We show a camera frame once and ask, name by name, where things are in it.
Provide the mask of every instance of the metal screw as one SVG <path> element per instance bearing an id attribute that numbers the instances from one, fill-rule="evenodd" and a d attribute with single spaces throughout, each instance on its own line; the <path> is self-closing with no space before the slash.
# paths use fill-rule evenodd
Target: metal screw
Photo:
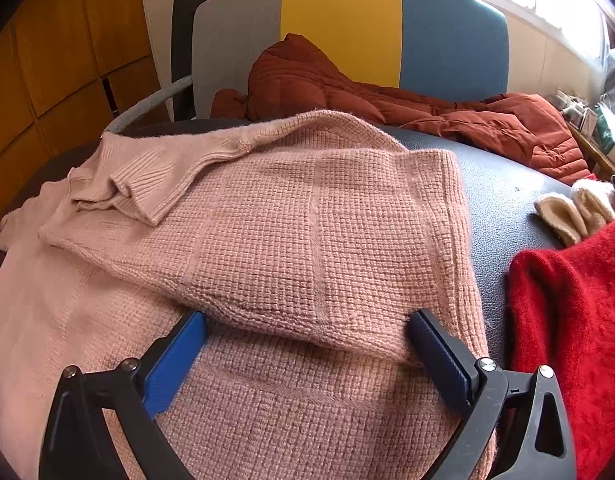
<path id="1" fill-rule="evenodd" d="M 77 372 L 78 372 L 78 368 L 75 367 L 75 365 L 70 365 L 70 366 L 67 366 L 65 370 L 63 370 L 63 376 L 67 379 L 71 379 L 72 377 L 76 375 Z"/>
<path id="2" fill-rule="evenodd" d="M 540 365 L 539 373 L 546 379 L 551 379 L 554 377 L 554 370 L 547 365 Z"/>
<path id="3" fill-rule="evenodd" d="M 478 361 L 480 367 L 486 372 L 494 372 L 496 370 L 496 363 L 489 357 L 484 357 Z"/>
<path id="4" fill-rule="evenodd" d="M 121 361 L 121 370 L 125 372 L 132 372 L 139 367 L 139 360 L 134 357 L 129 357 Z"/>

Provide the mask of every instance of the brown puffer jacket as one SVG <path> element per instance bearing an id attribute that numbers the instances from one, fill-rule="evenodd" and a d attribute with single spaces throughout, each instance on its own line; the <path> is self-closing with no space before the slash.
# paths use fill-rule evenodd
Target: brown puffer jacket
<path id="1" fill-rule="evenodd" d="M 211 117 L 267 121 L 326 108 L 373 124 L 398 126 L 456 140 L 511 158 L 565 184 L 590 175 L 560 113 L 539 95 L 501 94 L 481 102 L 450 103 L 397 88 L 355 83 L 303 36 L 259 56 L 249 94 L 217 92 Z"/>

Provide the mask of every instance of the blue gripper pad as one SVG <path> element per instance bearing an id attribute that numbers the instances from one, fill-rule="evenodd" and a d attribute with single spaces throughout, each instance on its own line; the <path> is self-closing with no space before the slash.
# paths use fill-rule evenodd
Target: blue gripper pad
<path id="1" fill-rule="evenodd" d="M 168 410 L 206 337 L 205 318 L 196 312 L 146 377 L 143 406 L 150 418 Z"/>
<path id="2" fill-rule="evenodd" d="M 468 416 L 472 411 L 470 381 L 443 339 L 419 312 L 410 316 L 407 332 L 443 402 L 461 416 Z"/>

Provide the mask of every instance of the red sweater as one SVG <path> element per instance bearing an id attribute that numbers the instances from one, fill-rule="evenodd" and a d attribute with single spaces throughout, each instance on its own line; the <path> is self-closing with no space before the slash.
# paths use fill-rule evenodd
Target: red sweater
<path id="1" fill-rule="evenodd" d="M 562 251 L 517 254 L 508 295 L 512 368 L 556 370 L 578 479 L 593 480 L 615 451 L 615 222 Z"/>

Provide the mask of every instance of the leather seat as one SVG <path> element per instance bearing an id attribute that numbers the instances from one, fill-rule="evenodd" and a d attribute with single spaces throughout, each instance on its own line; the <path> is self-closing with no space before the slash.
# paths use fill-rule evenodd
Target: leather seat
<path id="1" fill-rule="evenodd" d="M 229 128 L 247 121 L 199 119 L 133 128 L 123 132 L 132 137 L 201 134 Z M 472 222 L 472 261 L 483 300 L 483 315 L 490 353 L 506 364 L 505 275 L 512 257 L 527 248 L 558 247 L 559 241 L 534 213 L 533 202 L 545 192 L 570 195 L 570 187 L 493 153 L 465 144 L 389 126 L 383 130 L 411 150 L 442 148 L 457 154 Z M 73 166 L 83 163 L 97 142 L 80 146 L 53 158 L 41 168 L 11 203 L 10 209 L 35 196 L 47 180 L 60 180 Z"/>

